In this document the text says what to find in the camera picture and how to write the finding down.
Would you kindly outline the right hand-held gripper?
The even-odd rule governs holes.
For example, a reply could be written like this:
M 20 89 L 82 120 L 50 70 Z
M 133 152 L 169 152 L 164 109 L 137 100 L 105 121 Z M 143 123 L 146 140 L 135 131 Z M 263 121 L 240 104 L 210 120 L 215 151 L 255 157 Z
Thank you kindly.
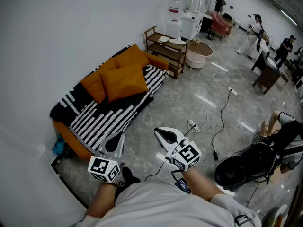
M 166 159 L 178 169 L 186 172 L 200 161 L 202 153 L 197 145 L 184 137 L 179 130 L 157 127 L 154 129 L 154 135 L 161 147 L 166 150 Z

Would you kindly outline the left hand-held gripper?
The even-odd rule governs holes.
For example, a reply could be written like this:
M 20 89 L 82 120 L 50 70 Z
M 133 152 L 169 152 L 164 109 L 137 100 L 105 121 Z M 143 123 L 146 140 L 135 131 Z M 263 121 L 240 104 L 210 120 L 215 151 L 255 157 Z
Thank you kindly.
M 102 140 L 99 151 L 93 151 L 89 161 L 88 172 L 93 178 L 104 183 L 125 183 L 122 176 L 125 164 L 121 161 L 124 142 L 123 132 L 112 133 Z

